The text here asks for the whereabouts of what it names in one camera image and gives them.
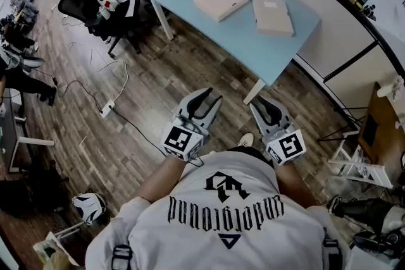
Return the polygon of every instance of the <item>beige box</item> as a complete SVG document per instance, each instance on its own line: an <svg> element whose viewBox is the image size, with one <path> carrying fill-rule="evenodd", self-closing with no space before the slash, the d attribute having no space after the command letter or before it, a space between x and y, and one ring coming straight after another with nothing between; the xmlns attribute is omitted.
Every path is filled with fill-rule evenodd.
<svg viewBox="0 0 405 270"><path fill-rule="evenodd" d="M294 29L284 0L252 0L259 34L292 37Z"/></svg>
<svg viewBox="0 0 405 270"><path fill-rule="evenodd" d="M215 21L221 21L247 2L249 0L194 0L194 4Z"/></svg>

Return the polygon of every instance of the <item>shoe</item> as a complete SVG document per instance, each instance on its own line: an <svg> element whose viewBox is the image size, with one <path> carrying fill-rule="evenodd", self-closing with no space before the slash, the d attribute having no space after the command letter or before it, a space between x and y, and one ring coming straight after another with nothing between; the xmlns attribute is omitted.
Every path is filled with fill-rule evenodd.
<svg viewBox="0 0 405 270"><path fill-rule="evenodd" d="M253 134L252 133L246 133L245 135L242 136L242 138L239 140L237 146L252 146L253 144Z"/></svg>
<svg viewBox="0 0 405 270"><path fill-rule="evenodd" d="M52 92L48 96L48 105L53 106L53 103L55 102L55 97L56 97L56 88L52 87Z"/></svg>
<svg viewBox="0 0 405 270"><path fill-rule="evenodd" d="M335 214L336 208L342 202L342 196L335 196L332 201L327 204L327 209L329 210L329 214Z"/></svg>

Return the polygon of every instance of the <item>power strip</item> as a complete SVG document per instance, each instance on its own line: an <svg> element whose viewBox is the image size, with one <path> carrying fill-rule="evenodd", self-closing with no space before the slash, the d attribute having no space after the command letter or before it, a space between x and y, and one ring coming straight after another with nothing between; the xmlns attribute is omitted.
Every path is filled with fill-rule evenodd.
<svg viewBox="0 0 405 270"><path fill-rule="evenodd" d="M109 100L101 111L101 117L105 118L108 116L109 112L115 107L115 102Z"/></svg>

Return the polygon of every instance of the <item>white t-shirt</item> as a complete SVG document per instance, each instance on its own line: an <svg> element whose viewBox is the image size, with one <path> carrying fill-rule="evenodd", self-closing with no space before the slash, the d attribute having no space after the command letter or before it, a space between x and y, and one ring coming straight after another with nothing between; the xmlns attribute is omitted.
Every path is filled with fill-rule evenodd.
<svg viewBox="0 0 405 270"><path fill-rule="evenodd" d="M280 195L274 169L255 157L202 159L169 196L124 204L89 245L86 270L111 269L119 244L130 245L132 270L323 269L324 227L341 242L326 209L305 210Z"/></svg>

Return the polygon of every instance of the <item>light blue table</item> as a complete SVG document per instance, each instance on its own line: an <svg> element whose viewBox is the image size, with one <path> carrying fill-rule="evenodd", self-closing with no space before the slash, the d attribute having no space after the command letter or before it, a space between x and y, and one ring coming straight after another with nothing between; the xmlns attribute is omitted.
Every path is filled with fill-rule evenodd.
<svg viewBox="0 0 405 270"><path fill-rule="evenodd" d="M193 0L151 1L170 40L173 34L161 5L204 33L259 77L245 104L265 84L271 85L277 79L320 22L318 15L299 0L284 0L294 35L291 38L269 36L258 34L251 1L219 23L195 7Z"/></svg>

